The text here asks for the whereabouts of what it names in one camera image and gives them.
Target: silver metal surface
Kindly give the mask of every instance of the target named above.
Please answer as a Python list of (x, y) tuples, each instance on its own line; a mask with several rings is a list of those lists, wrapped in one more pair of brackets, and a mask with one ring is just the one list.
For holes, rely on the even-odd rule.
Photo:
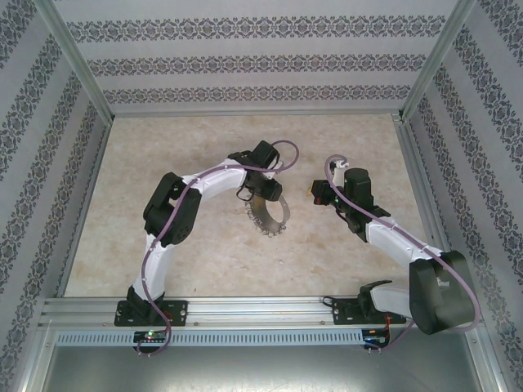
[(180, 110), (165, 112), (148, 110), (146, 112), (123, 112), (119, 110), (120, 118), (143, 117), (209, 117), (209, 116), (326, 116), (343, 114), (389, 114), (389, 109), (259, 109), (259, 110)]
[(389, 352), (359, 346), (56, 347), (51, 392), (373, 392), (481, 390), (463, 335), (411, 331)]
[(507, 392), (507, 384), (503, 379), (486, 326), (482, 323), (475, 330), (467, 332), (466, 336), (482, 389)]
[(427, 241), (432, 246), (449, 251), (450, 248), (445, 237), (445, 231), (437, 214), (436, 201), (432, 195), (427, 174), (423, 169), (422, 160), (410, 125), (404, 123), (399, 114), (392, 114), (392, 121), (396, 128), (401, 153), (405, 160), (405, 166), (409, 174), (410, 184), (412, 185)]
[(452, 45), (452, 41), (461, 29), (463, 22), (475, 3), (475, 0), (457, 1), (456, 6), (452, 10), (452, 13), (447, 19), (447, 22), (436, 41), (436, 44), (432, 48), (431, 54), (427, 57), (427, 61), (425, 61), (421, 72), (410, 89), (409, 96), (407, 96), (403, 108), (401, 108), (404, 120), (409, 119), (416, 110), (425, 90), (434, 77), (437, 69), (440, 67), (443, 57)]
[(20, 392), (41, 392), (47, 377), (56, 343), (56, 332), (37, 331), (31, 345), (28, 361), (25, 364), (22, 380), (18, 390)]
[(253, 195), (248, 202), (245, 202), (245, 209), (249, 219), (254, 222), (263, 235), (269, 237), (281, 234), (286, 229), (285, 224), (288, 218), (291, 217), (291, 210), (288, 208), (283, 195), (279, 196), (278, 202), (274, 203), (279, 203), (284, 212), (281, 222), (278, 222), (270, 215), (269, 210), (267, 210), (267, 201), (264, 198)]
[[(166, 298), (188, 301), (186, 326), (175, 329), (285, 330), (361, 329), (384, 324), (335, 326), (332, 309), (322, 296)], [(123, 298), (50, 298), (38, 328), (61, 331), (122, 330), (114, 326), (114, 312)]]
[[(57, 347), (131, 347), (134, 331), (62, 331), (57, 333)], [(160, 346), (163, 343), (145, 343)], [(172, 332), (170, 346), (176, 347), (247, 347), (288, 345), (363, 345), (360, 329), (300, 329), (205, 331), (178, 330)]]

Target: metal floor panel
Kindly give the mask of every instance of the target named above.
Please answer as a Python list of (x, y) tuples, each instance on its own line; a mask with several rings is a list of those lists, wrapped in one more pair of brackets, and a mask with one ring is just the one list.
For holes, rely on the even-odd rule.
[(481, 390), (463, 335), (413, 330), (393, 350), (354, 345), (170, 347), (139, 358), (124, 347), (54, 350), (47, 392), (373, 392)]

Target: black mounting bracket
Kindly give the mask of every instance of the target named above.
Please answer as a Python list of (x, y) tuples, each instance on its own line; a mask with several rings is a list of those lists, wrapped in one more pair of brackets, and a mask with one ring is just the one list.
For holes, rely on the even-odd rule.
[[(186, 325), (189, 302), (165, 301), (161, 296), (154, 303), (169, 318), (173, 327)], [(120, 301), (116, 307), (114, 325), (116, 327), (162, 327), (165, 326), (165, 321), (156, 313), (150, 303), (142, 300), (130, 286), (127, 299)]]
[(374, 311), (365, 315), (357, 298), (333, 298), (329, 304), (333, 309), (334, 325), (370, 325), (385, 324), (386, 316), (390, 317), (390, 324), (405, 324), (407, 319), (399, 314)]
[[(184, 327), (188, 304), (187, 301), (162, 301), (159, 308), (167, 315), (173, 327)], [(151, 323), (139, 314), (129, 301), (120, 301), (116, 308), (114, 325), (116, 327), (164, 327), (165, 322), (158, 316)]]

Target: wire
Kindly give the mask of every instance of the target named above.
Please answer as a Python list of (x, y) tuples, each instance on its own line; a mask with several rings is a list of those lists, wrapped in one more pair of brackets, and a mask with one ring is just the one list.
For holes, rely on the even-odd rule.
[(160, 346), (156, 351), (154, 351), (152, 353), (144, 353), (144, 352), (142, 352), (140, 350), (140, 346), (141, 346), (141, 344), (144, 341), (139, 341), (138, 344), (136, 345), (136, 351), (138, 352), (138, 355), (146, 354), (148, 357), (152, 357), (154, 355), (158, 355), (162, 351), (167, 349), (167, 347), (169, 346), (169, 343), (171, 341), (171, 338), (172, 338), (171, 322), (169, 321), (169, 318), (162, 312), (162, 310), (154, 303), (154, 300), (153, 300), (153, 298), (151, 297), (151, 295), (149, 293), (149, 289), (147, 288), (147, 284), (145, 283), (145, 267), (147, 266), (147, 261), (149, 260), (150, 254), (153, 252), (154, 248), (156, 247), (156, 244), (160, 243), (160, 241), (162, 240), (163, 236), (168, 232), (169, 227), (171, 226), (171, 223), (174, 221), (174, 218), (176, 217), (178, 211), (180, 210), (181, 202), (183, 201), (183, 199), (185, 198), (185, 196), (189, 192), (189, 189), (191, 188), (191, 186), (193, 186), (197, 182), (201, 181), (203, 178), (205, 178), (209, 174), (212, 174), (214, 172), (219, 172), (221, 170), (244, 169), (244, 170), (252, 170), (254, 172), (261, 172), (261, 173), (274, 172), (275, 174), (279, 174), (279, 173), (281, 173), (281, 172), (283, 172), (285, 170), (288, 170), (291, 167), (293, 167), (296, 164), (297, 160), (299, 159), (299, 157), (300, 157), (300, 149), (297, 147), (297, 145), (294, 142), (292, 142), (290, 140), (277, 140), (272, 145), (279, 145), (279, 144), (282, 144), (282, 143), (285, 143), (287, 145), (291, 145), (296, 150), (296, 155), (294, 156), (294, 160), (287, 166), (282, 166), (282, 167), (280, 167), (279, 169), (276, 169), (276, 170), (274, 170), (274, 169), (263, 169), (263, 168), (260, 168), (260, 167), (252, 167), (252, 166), (246, 166), (246, 165), (240, 165), (240, 164), (238, 164), (238, 165), (224, 165), (224, 166), (212, 167), (212, 168), (208, 169), (207, 171), (204, 171), (203, 173), (201, 173), (198, 177), (196, 177), (193, 180), (191, 180), (189, 182), (189, 184), (187, 184), (186, 187), (181, 191), (180, 197), (177, 200), (177, 204), (174, 207), (174, 209), (172, 210), (171, 215), (167, 219), (167, 222), (165, 223), (165, 226), (163, 227), (162, 231), (160, 231), (160, 234), (158, 234), (158, 236), (154, 239), (154, 241), (151, 244), (150, 248), (147, 249), (147, 252), (144, 255), (144, 259), (141, 262), (141, 286), (144, 289), (144, 293), (145, 293), (145, 297), (147, 298), (147, 301), (150, 303), (150, 305), (154, 309), (154, 311), (156, 313), (158, 313), (158, 315), (165, 322), (167, 333), (168, 333), (168, 337), (165, 339), (165, 342), (163, 343), (163, 345)]
[[(327, 177), (327, 181), (329, 182), (330, 187), (334, 190), (334, 192), (337, 194), (337, 196), (341, 200), (343, 200), (345, 203), (347, 203), (349, 206), (351, 206), (352, 208), (357, 210), (358, 212), (361, 212), (362, 214), (368, 216), (370, 219), (379, 222), (380, 224), (384, 225), (388, 229), (394, 230), (395, 232), (399, 233), (402, 237), (404, 237), (409, 242), (411, 242), (415, 247), (417, 247), (421, 252), (426, 253), (432, 259), (434, 259), (437, 263), (439, 263), (445, 271), (448, 271), (449, 274), (451, 274), (458, 281), (458, 283), (461, 285), (461, 287), (463, 287), (463, 290), (465, 290), (465, 292), (468, 294), (469, 298), (471, 299), (472, 305), (474, 306), (474, 320), (466, 327), (456, 327), (456, 328), (452, 328), (452, 330), (456, 331), (456, 332), (467, 332), (467, 331), (471, 331), (472, 329), (476, 328), (481, 320), (480, 303), (478, 302), (476, 295), (474, 294), (472, 289), (468, 286), (467, 282), (465, 282), (463, 280), (463, 278), (461, 276), (459, 276), (459, 274), (453, 268), (450, 267), (450, 265), (445, 263), (437, 254), (435, 254), (433, 251), (428, 249), (426, 247), (426, 244), (420, 243), (416, 238), (414, 238), (412, 235), (410, 235), (409, 233), (407, 233), (405, 230), (401, 229), (397, 225), (393, 225), (390, 222), (387, 222), (386, 220), (378, 218), (377, 216), (364, 210), (363, 208), (361, 208), (357, 204), (354, 204), (351, 200), (346, 198), (345, 195), (343, 195), (342, 192), (340, 192), (340, 190), (333, 183), (333, 178), (330, 175), (329, 167), (330, 167), (331, 161), (333, 161), (334, 159), (341, 159), (343, 161), (343, 163), (346, 163), (347, 159), (343, 155), (334, 154), (334, 155), (331, 155), (330, 157), (328, 157), (327, 160), (325, 161), (325, 165), (324, 165), (325, 176)], [(412, 327), (413, 323), (414, 323), (414, 321), (407, 327), (406, 331), (408, 331)]]

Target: saw blade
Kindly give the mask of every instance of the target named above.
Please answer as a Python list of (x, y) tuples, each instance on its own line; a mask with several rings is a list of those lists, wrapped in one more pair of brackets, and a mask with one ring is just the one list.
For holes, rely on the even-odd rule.
[(245, 202), (248, 217), (262, 234), (269, 237), (281, 234), (286, 229), (285, 223), (291, 217), (291, 210), (288, 208), (283, 195), (279, 196), (278, 202), (274, 203), (279, 203), (284, 211), (284, 218), (281, 222), (278, 222), (270, 215), (267, 210), (267, 201), (264, 198), (255, 195), (250, 201)]

